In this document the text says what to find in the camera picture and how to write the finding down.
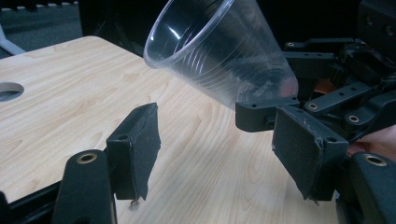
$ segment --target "plastic cup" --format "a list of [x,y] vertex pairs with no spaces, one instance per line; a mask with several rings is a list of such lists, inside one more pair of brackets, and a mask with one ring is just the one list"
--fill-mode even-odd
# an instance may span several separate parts
[[146,64],[220,103],[296,95],[298,83],[255,0],[171,0],[154,23]]

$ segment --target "wooden table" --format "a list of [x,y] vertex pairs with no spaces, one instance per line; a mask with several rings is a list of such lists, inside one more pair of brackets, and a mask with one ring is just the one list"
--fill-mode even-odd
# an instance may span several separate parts
[[162,149],[135,209],[119,223],[335,223],[334,202],[304,201],[271,150],[234,112],[97,37],[0,61],[0,82],[24,87],[0,103],[0,190],[13,202],[62,179],[72,155],[103,149],[136,107],[159,105]]

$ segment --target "cup rim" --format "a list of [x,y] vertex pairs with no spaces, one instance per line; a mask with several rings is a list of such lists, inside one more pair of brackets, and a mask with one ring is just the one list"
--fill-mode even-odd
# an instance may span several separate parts
[[170,0],[163,10],[161,11],[160,15],[158,16],[157,20],[155,21],[154,25],[149,32],[148,39],[146,40],[146,45],[143,52],[143,58],[146,64],[152,68],[164,68],[172,63],[177,62],[178,60],[184,58],[187,54],[192,52],[205,38],[216,28],[219,24],[221,19],[230,9],[231,5],[233,4],[234,0],[222,0],[223,2],[217,9],[216,13],[213,17],[209,20],[209,22],[204,26],[204,28],[182,49],[178,50],[176,53],[172,54],[171,56],[162,59],[160,61],[153,60],[149,57],[149,46],[151,39],[154,37],[154,34],[157,31],[157,27],[162,22],[163,16],[166,14],[167,9],[172,6],[175,0]]

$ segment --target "gray floor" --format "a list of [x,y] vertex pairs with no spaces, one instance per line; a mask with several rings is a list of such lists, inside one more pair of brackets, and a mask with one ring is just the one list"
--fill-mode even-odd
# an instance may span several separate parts
[[[0,23],[8,40],[31,51],[82,37],[78,5],[39,7],[37,11],[3,10]],[[0,49],[0,59],[11,56]]]

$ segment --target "dark background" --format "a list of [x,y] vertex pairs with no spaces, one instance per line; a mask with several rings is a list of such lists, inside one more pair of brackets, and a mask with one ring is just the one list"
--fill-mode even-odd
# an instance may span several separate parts
[[[78,4],[29,11],[0,4],[0,23],[9,40],[40,49],[83,35],[99,35],[142,55],[152,24],[167,0],[80,0]],[[258,0],[280,46],[312,37],[356,37],[360,0]],[[9,56],[0,51],[0,58]]]

